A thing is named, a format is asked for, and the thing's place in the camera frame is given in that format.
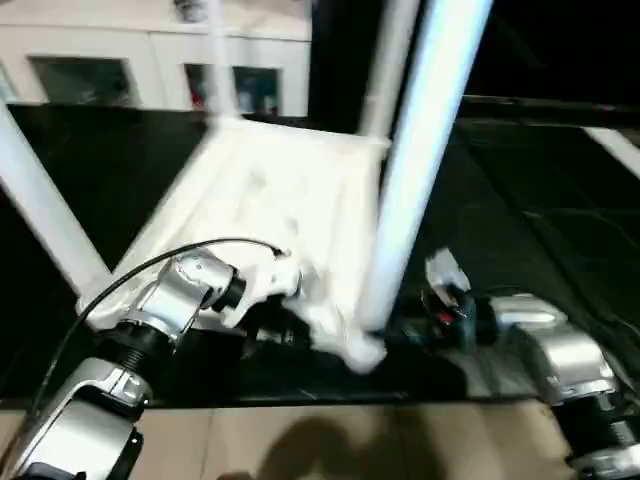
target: red object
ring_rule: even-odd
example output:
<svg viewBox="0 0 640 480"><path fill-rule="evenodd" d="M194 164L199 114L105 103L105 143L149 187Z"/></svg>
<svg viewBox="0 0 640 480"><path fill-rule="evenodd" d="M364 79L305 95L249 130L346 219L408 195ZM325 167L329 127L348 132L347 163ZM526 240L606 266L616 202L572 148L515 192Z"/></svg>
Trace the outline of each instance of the red object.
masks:
<svg viewBox="0 0 640 480"><path fill-rule="evenodd" d="M453 316L447 312L442 312L438 314L440 321L446 325L451 325L453 323Z"/></svg>

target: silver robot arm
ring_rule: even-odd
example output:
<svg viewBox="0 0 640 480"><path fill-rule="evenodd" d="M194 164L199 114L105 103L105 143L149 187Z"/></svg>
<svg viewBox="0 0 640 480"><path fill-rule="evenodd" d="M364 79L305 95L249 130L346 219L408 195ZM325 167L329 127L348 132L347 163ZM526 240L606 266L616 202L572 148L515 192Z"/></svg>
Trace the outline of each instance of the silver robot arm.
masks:
<svg viewBox="0 0 640 480"><path fill-rule="evenodd" d="M102 331L95 357L66 380L14 450L3 478L118 480L140 453L140 418L158 374L170 363L201 310L237 324L270 295L296 293L299 272L262 272L268 284L243 278L207 250L167 262L113 329Z"/></svg>

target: black cable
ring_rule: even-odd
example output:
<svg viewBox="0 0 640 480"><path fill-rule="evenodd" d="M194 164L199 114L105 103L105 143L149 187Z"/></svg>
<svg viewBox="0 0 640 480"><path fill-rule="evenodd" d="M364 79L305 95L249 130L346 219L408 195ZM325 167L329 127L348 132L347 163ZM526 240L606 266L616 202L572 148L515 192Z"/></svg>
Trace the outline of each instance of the black cable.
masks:
<svg viewBox="0 0 640 480"><path fill-rule="evenodd" d="M280 248L278 248L278 247L276 247L276 246L274 246L274 245L272 245L270 243L263 242L262 240L256 240L256 239L253 239L253 238L246 238L246 237L214 238L214 239L211 239L211 240L204 240L202 242L190 243L190 244L178 247L178 248L174 248L173 250L169 250L167 252L164 252L164 253L162 253L160 255L157 255L157 256L147 260L146 262L141 263L137 267L131 269L130 271L128 271L127 273L122 275L117 280L114 280L113 283L111 283L111 285L109 285L102 292L100 292L100 294L97 295L89 303L89 305L87 305L85 307L85 309L80 313L80 315L78 315L78 317L73 322L73 324L71 324L71 326L67 330L67 333L65 334L65 336L62 338L62 340L58 344L58 348L56 349L56 351L55 351L55 353L54 353L54 355L53 355L53 357L51 359L51 362L49 363L49 368L47 369L47 372L45 373L45 375L44 375L44 377L42 379L42 382L40 383L40 386L38 387L38 391L36 392L36 394L34 396L33 403L31 404L31 407L30 407L29 411L27 412L27 414L25 415L20 427L17 429L16 434L13 436L11 442L9 442L9 445L8 445L7 449L5 450L5 453L3 454L2 459L0 460L0 473L4 473L5 463L6 463L7 459L8 459L8 452L10 452L12 450L12 448L16 445L18 439L31 426L34 418L39 413L40 404L42 403L42 400L43 400L44 395L46 393L47 386L49 385L49 382L51 380L53 372L55 371L56 366L58 365L58 362L59 362L60 358L62 357L62 354L63 354L63 352L64 352L64 350L65 350L65 348L67 346L67 343L69 343L69 340L71 339L71 337L73 336L75 331L87 319L89 314L100 303L102 303L102 301L104 301L109 295L111 295L114 291L116 291L118 288L120 288L126 282L128 282L129 280L131 280L132 278L134 278L135 276L137 276L139 273L143 272L147 268L152 267L154 265L157 265L158 263L160 263L160 262L162 262L164 260L168 260L170 258L173 258L176 255L179 255L181 253L188 252L189 250L193 250L194 248L206 247L206 246L209 246L209 245L217 245L217 244L221 244L221 243L249 243L249 244L252 244L252 245L258 245L258 246L270 249L271 252L273 253L273 255L276 256L276 257L285 254L285 252L283 250L281 250Z"/></svg>

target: white metal frame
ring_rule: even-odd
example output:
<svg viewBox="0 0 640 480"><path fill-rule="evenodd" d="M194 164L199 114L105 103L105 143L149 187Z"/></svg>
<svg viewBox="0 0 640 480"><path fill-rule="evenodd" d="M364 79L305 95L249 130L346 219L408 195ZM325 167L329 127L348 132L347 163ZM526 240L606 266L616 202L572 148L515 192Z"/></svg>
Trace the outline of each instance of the white metal frame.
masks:
<svg viewBox="0 0 640 480"><path fill-rule="evenodd" d="M210 0L208 4L211 22L208 46L214 60L210 74L216 96L221 100L218 113L237 118L234 83L221 28L220 0ZM388 131L402 70L396 55L401 55L404 61L410 38L406 22L412 17L411 12L415 14L416 5L415 0L410 3L395 0L387 11L386 22L390 23L382 30L370 86L375 95L368 95L369 100L385 100L368 102L362 128L367 136L378 138ZM369 274L357 309L356 320L363 328L383 327L395 301L490 6L491 0L429 3L392 150ZM384 74L389 69L398 72ZM99 255L90 248L89 239L77 221L74 223L68 206L50 180L47 184L46 172L15 124L8 121L9 115L4 110L3 114L5 118L0 124L5 149L0 172L3 186L76 291L91 296L91 289L85 286L105 273ZM13 171L14 164L25 158L30 161L31 171ZM31 183L32 178L39 180ZM46 203L35 208L31 199L40 195L37 190L42 186L49 192ZM45 210L58 212L63 223L51 223L43 215ZM67 245L62 240L69 235L72 241ZM69 256L70 247L76 244L81 248L74 248L74 255Z"/></svg>
<svg viewBox="0 0 640 480"><path fill-rule="evenodd" d="M0 183L78 295L108 284L111 272L2 102Z"/></svg>

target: cabinet door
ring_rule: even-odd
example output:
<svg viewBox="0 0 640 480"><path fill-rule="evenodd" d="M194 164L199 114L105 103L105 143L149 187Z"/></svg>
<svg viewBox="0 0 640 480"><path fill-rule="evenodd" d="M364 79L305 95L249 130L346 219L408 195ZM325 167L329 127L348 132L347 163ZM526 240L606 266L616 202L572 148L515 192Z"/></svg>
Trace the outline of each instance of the cabinet door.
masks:
<svg viewBox="0 0 640 480"><path fill-rule="evenodd" d="M169 108L202 108L204 67L211 58L207 37L165 33L151 37ZM229 37L226 46L243 112L306 116L308 42Z"/></svg>
<svg viewBox="0 0 640 480"><path fill-rule="evenodd" d="M19 101L165 107L145 32L2 27L0 62Z"/></svg>

